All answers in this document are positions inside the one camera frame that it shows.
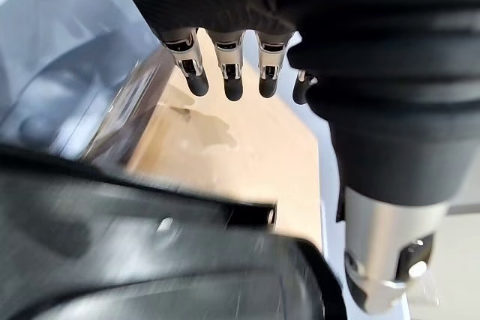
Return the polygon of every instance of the robotic hand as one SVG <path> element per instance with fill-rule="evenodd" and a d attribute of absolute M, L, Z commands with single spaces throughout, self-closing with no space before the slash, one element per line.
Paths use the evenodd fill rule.
<path fill-rule="evenodd" d="M 209 84 L 197 27 L 230 100 L 242 96 L 245 29 L 258 37 L 263 97 L 299 31 L 294 98 L 330 124 L 349 290 L 369 313 L 388 309 L 425 272 L 480 137 L 480 0 L 134 1 L 198 96 Z"/>

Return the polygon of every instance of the black fingertip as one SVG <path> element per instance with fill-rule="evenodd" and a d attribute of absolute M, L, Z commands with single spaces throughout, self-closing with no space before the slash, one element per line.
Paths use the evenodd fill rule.
<path fill-rule="evenodd" d="M 277 80 L 271 78 L 270 76 L 267 76 L 266 79 L 260 78 L 258 90 L 260 92 L 260 95 L 262 95 L 263 97 L 273 97 L 275 92 L 277 91 Z"/>
<path fill-rule="evenodd" d="M 197 97 L 202 97 L 209 91 L 209 81 L 205 73 L 201 75 L 190 74 L 187 77 L 187 84 L 190 91 Z"/>
<path fill-rule="evenodd" d="M 243 95 L 242 78 L 240 79 L 224 79 L 225 95 L 228 100 L 237 101 Z"/>
<path fill-rule="evenodd" d="M 298 105 L 303 105 L 307 103 L 307 89 L 310 88 L 310 83 L 308 81 L 301 82 L 297 77 L 295 81 L 295 86 L 293 87 L 293 101 L 295 101 Z"/>

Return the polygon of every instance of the table surface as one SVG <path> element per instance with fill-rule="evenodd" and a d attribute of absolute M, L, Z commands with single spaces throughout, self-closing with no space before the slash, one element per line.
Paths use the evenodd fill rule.
<path fill-rule="evenodd" d="M 321 249 L 315 135 L 280 98 L 260 96 L 258 70 L 247 62 L 244 96 L 227 100 L 212 42 L 203 30 L 198 38 L 208 94 L 192 95 L 175 68 L 129 170 L 242 201 L 276 202 L 275 231 Z"/>

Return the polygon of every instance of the black plastic object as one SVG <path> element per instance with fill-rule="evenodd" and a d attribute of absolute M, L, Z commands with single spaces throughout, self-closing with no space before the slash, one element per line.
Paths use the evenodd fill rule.
<path fill-rule="evenodd" d="M 297 75 L 295 85 L 293 86 L 292 98 L 298 105 L 307 103 L 307 90 L 313 85 L 313 79 L 314 75 L 310 73 L 305 73 L 303 80 L 300 80 Z"/>
<path fill-rule="evenodd" d="M 242 98 L 243 95 L 243 83 L 240 79 L 224 79 L 223 86 L 225 89 L 226 97 L 231 101 L 237 101 Z"/>
<path fill-rule="evenodd" d="M 203 72 L 201 75 L 190 73 L 188 76 L 186 76 L 186 79 L 188 88 L 192 94 L 196 95 L 197 97 L 202 97 L 209 91 L 209 81 L 207 80 L 205 72 Z"/>
<path fill-rule="evenodd" d="M 307 241 L 225 229 L 232 204 L 218 199 L 10 150 L 0 153 L 0 319 L 346 319 Z"/>
<path fill-rule="evenodd" d="M 398 256 L 396 280 L 407 281 L 410 279 L 410 268 L 419 263 L 424 262 L 428 264 L 432 250 L 434 248 L 434 235 L 430 234 L 418 239 L 411 244 L 405 246 Z"/>
<path fill-rule="evenodd" d="M 258 90 L 260 95 L 265 98 L 270 98 L 275 95 L 277 91 L 277 80 L 273 79 L 272 76 L 267 75 L 265 79 L 259 78 Z"/>

